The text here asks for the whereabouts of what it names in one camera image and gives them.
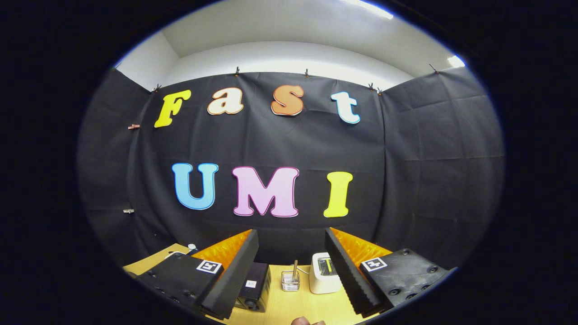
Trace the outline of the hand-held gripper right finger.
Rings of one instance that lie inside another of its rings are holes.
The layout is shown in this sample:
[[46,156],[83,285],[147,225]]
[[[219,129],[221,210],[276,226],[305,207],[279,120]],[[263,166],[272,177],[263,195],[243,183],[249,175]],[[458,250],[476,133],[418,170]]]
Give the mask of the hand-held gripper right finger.
[[411,249],[389,251],[332,227],[325,248],[355,313],[364,318],[393,312],[452,275]]

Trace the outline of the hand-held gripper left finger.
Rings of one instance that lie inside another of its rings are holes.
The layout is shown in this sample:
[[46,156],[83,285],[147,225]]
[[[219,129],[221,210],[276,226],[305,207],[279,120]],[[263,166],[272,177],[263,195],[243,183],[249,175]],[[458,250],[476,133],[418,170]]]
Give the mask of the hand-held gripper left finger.
[[258,247],[257,230],[247,230],[198,252],[172,251],[135,279],[180,309],[227,319]]

